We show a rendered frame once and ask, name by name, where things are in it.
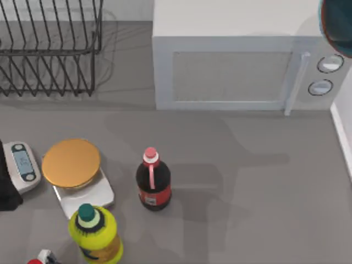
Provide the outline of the grey scale with display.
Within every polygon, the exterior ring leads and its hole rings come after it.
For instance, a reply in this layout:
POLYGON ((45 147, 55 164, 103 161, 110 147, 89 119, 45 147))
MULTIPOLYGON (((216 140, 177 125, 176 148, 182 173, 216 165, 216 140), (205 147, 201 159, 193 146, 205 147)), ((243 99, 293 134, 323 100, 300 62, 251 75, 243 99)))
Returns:
POLYGON ((10 178, 19 194, 37 187, 41 172, 30 146, 25 142, 12 141, 5 143, 3 148, 10 178))

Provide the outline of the yellow bottle green cap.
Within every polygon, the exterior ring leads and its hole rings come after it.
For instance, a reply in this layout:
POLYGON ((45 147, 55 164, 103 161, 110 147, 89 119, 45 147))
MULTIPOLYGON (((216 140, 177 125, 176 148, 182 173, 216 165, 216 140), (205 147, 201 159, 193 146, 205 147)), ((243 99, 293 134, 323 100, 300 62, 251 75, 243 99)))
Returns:
POLYGON ((118 264, 124 252, 117 221, 109 210, 84 203, 71 216, 68 231, 88 264, 118 264))

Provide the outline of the kitchen scale with orange plate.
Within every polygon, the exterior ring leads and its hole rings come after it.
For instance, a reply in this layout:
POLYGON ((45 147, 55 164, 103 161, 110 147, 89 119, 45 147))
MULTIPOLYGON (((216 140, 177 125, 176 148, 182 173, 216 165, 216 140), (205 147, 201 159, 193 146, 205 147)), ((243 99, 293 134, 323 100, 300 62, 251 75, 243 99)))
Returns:
POLYGON ((52 185, 67 217, 82 204, 108 207, 114 191, 101 166, 101 152, 86 139, 65 139, 42 156, 43 177, 52 185))

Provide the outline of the microwave knob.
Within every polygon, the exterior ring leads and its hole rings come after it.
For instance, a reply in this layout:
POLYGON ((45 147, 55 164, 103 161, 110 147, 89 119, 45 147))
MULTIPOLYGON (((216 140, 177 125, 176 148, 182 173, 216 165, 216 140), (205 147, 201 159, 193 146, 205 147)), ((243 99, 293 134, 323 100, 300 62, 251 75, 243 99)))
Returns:
POLYGON ((317 63, 317 69, 325 74, 333 73, 339 70, 344 64, 344 58, 340 55, 333 54, 325 56, 317 63))
POLYGON ((333 83, 330 80, 323 79, 312 82, 308 87, 308 93, 312 96, 323 96, 333 89, 333 83))

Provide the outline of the teal round object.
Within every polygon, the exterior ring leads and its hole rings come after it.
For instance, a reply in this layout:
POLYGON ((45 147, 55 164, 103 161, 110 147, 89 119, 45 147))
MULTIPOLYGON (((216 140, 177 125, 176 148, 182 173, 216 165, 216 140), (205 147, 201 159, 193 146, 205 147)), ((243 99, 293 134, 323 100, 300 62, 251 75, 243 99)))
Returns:
POLYGON ((352 0, 320 0, 318 17, 329 45, 352 59, 352 0))

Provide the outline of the pale microwave oven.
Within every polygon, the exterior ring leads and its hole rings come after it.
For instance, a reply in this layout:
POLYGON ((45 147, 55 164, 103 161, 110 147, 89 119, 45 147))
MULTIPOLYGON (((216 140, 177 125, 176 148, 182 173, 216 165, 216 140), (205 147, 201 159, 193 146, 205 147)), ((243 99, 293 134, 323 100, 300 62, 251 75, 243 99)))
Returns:
POLYGON ((352 73, 352 59, 320 33, 320 0, 155 0, 153 68, 159 110, 284 111, 299 69, 311 54, 293 110, 330 109, 352 73), (317 63, 333 54, 329 74, 317 63), (333 89, 312 96, 323 79, 333 89))

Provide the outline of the dark cola bottle red cap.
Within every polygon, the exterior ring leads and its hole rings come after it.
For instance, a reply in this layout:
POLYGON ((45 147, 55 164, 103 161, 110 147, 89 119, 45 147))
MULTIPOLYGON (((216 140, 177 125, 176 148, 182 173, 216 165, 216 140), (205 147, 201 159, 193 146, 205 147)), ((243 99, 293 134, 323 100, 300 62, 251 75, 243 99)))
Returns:
POLYGON ((139 199, 145 208, 161 211, 168 206, 172 197, 171 171, 154 147, 144 151, 135 178, 139 199))

